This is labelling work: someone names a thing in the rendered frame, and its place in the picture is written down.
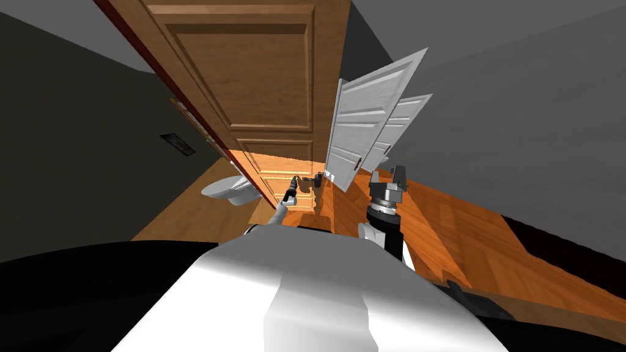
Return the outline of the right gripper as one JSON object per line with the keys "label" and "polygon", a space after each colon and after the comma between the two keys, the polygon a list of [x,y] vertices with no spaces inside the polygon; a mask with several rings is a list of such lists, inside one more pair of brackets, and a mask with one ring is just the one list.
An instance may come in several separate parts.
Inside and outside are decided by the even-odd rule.
{"label": "right gripper", "polygon": [[379,172],[373,171],[372,182],[369,183],[369,194],[372,199],[386,202],[401,202],[402,194],[407,191],[405,166],[396,166],[392,173],[391,183],[381,183]]}

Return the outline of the white panelled door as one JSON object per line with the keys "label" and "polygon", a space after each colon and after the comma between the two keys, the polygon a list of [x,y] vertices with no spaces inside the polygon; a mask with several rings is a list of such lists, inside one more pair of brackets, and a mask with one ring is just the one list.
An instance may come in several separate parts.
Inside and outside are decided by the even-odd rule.
{"label": "white panelled door", "polygon": [[427,49],[353,81],[340,80],[325,176],[347,192]]}
{"label": "white panelled door", "polygon": [[368,172],[376,170],[431,97],[432,94],[428,94],[399,100],[363,162],[362,169]]}

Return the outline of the white toilet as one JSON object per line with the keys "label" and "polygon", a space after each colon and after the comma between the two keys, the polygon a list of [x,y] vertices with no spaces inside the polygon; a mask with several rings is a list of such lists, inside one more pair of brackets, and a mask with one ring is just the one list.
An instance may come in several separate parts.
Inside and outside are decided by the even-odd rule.
{"label": "white toilet", "polygon": [[262,197],[257,188],[241,175],[220,179],[206,186],[201,194],[214,199],[227,199],[235,206],[244,205]]}

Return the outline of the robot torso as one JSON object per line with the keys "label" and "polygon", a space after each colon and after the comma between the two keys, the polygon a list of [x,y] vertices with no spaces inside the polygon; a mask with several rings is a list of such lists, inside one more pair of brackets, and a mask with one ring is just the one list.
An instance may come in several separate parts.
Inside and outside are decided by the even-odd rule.
{"label": "robot torso", "polygon": [[508,352],[366,238],[260,225],[195,260],[111,352]]}

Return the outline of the brown wooden door leaf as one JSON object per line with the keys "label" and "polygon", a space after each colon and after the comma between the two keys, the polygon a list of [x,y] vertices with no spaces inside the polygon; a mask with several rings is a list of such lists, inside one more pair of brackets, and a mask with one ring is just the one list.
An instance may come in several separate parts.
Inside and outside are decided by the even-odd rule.
{"label": "brown wooden door leaf", "polygon": [[324,169],[351,0],[96,0],[276,205]]}

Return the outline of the dark framed wall picture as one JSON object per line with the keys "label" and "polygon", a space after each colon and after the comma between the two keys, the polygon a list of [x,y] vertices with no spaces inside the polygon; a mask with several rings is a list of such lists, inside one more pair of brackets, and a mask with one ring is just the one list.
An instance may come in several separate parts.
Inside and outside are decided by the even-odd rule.
{"label": "dark framed wall picture", "polygon": [[176,133],[161,134],[160,137],[185,156],[193,155],[196,152],[189,144],[183,141],[181,137],[179,137]]}

